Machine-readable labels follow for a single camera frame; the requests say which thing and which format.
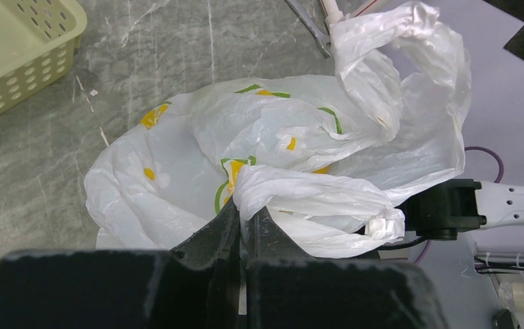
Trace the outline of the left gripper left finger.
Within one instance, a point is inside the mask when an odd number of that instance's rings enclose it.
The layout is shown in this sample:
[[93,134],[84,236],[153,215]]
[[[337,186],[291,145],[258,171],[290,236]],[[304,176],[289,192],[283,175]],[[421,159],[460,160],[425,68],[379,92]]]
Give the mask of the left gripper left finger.
[[177,247],[25,249],[0,259],[0,328],[236,328],[233,202]]

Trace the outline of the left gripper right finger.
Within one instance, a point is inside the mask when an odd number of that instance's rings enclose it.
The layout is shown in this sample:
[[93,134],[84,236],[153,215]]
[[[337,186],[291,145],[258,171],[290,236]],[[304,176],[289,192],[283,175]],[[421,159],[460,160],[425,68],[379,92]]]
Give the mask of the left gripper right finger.
[[434,285],[411,263],[315,258],[266,208],[246,224],[250,328],[446,328]]

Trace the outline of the white plastic bag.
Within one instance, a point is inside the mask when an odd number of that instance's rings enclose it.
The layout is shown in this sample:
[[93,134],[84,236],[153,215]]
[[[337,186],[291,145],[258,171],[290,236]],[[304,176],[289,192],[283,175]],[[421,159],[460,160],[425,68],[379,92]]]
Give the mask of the white plastic bag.
[[178,94],[101,152],[86,207],[113,245],[171,249],[234,202],[305,252],[400,241],[399,204],[460,175],[470,58],[437,8],[406,2],[330,27],[334,74]]

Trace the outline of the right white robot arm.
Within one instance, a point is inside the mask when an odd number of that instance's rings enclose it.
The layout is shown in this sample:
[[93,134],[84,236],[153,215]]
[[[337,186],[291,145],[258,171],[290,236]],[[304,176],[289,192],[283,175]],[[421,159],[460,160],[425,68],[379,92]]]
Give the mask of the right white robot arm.
[[504,167],[501,184],[475,181],[466,158],[464,177],[430,188],[403,203],[408,224],[431,239],[459,232],[509,227],[509,241],[524,241],[524,61],[503,48],[520,21],[484,1],[433,1],[440,21],[462,35],[471,57],[472,102],[464,143],[488,149]]

